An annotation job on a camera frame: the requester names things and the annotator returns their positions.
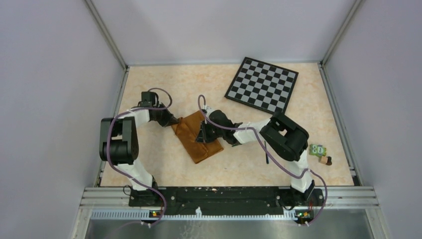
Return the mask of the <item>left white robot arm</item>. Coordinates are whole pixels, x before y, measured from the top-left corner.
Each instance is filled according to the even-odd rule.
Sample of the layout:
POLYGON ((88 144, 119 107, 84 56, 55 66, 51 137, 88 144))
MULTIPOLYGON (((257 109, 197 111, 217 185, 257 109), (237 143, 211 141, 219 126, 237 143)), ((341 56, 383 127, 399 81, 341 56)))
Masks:
POLYGON ((138 127, 151 121, 161 127, 179 123, 179 120, 160 102, 158 88, 141 93, 136 106, 113 118, 101 120, 99 155, 116 172, 131 183, 131 196, 140 197, 148 206, 159 201, 154 177, 147 172, 139 159, 138 127))

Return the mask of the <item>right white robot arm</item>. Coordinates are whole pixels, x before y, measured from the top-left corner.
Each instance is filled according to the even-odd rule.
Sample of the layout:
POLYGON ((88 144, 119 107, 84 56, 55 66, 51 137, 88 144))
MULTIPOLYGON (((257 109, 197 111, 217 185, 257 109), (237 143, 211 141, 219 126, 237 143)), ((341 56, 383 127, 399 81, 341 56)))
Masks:
POLYGON ((198 143, 211 143, 219 138, 232 146, 259 143, 266 154, 270 147, 287 162, 283 167, 291 177, 292 199, 305 205, 312 199, 315 181, 308 169, 307 148, 309 133, 282 112, 256 122, 234 123, 221 110, 205 106, 200 113, 204 120, 195 139, 198 143))

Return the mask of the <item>brown cloth napkin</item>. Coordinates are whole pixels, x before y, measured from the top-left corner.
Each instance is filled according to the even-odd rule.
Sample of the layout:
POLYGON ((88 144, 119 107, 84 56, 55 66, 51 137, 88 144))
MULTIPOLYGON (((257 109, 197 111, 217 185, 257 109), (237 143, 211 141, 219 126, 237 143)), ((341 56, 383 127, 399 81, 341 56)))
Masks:
POLYGON ((223 147, 218 140, 211 143, 196 142, 201 122, 204 119, 204 116, 197 111, 187 117, 179 118, 179 123, 171 125, 176 137, 195 164, 223 151, 223 147))

